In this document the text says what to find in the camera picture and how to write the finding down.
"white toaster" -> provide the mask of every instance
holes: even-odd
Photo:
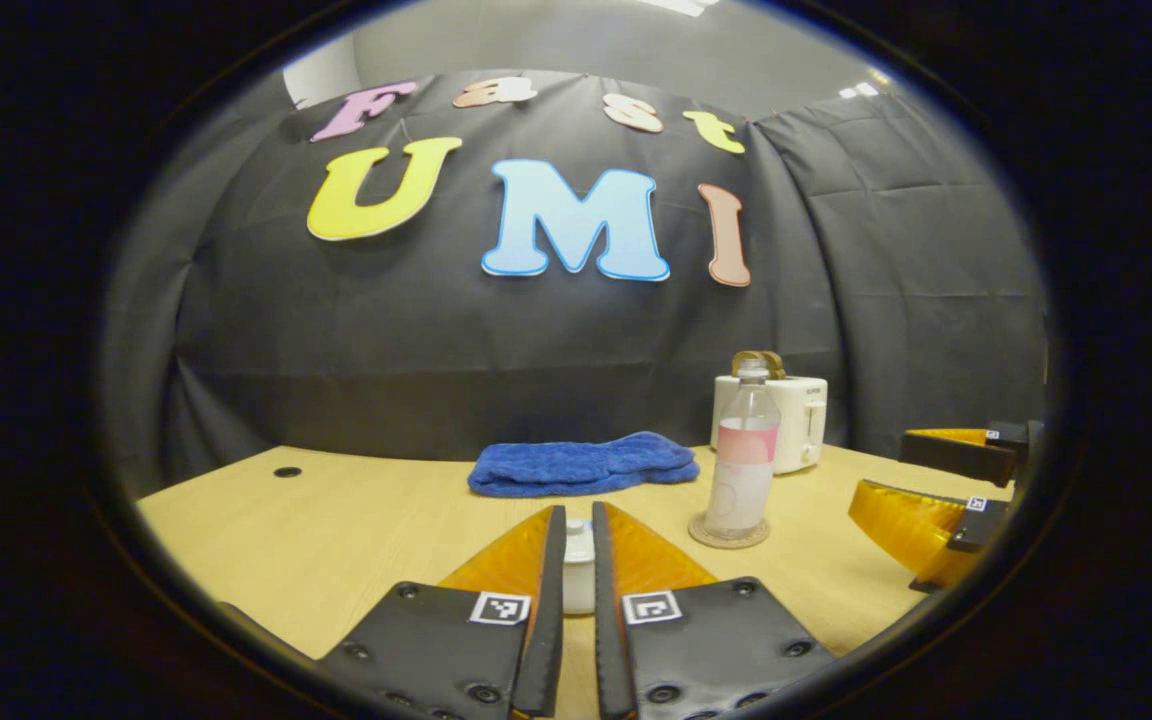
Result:
[[[718,415],[736,396],[740,378],[714,378],[714,416],[708,431],[708,447],[718,446]],[[774,473],[790,473],[817,464],[824,441],[824,409],[829,385],[820,378],[770,379],[768,389],[781,411],[781,429],[776,432]]]

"blue letter m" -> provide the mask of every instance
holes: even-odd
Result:
[[[540,220],[568,272],[584,268],[605,227],[607,250],[599,255],[599,272],[631,281],[669,276],[669,264],[657,252],[652,229],[653,179],[630,170],[607,170],[581,200],[544,160],[500,160],[492,165],[492,172],[503,179],[503,204],[495,250],[483,256],[483,268],[490,274],[545,272],[550,257],[536,249],[536,220]]]

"ceiling light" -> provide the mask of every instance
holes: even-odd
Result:
[[[698,18],[705,8],[717,3],[718,0],[639,0],[639,3],[654,5],[657,8],[665,8],[675,13],[682,13],[690,18]]]

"gray wall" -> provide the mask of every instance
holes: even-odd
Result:
[[[357,88],[343,90],[344,40],[285,73],[301,108],[431,73],[525,68],[644,83],[766,118],[869,81],[870,63],[781,10],[719,0],[696,18],[637,0],[422,0],[353,32]]]

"bottle label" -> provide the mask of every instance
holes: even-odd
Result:
[[[776,427],[730,429],[718,425],[718,462],[705,523],[721,530],[745,530],[763,520],[772,491]]]

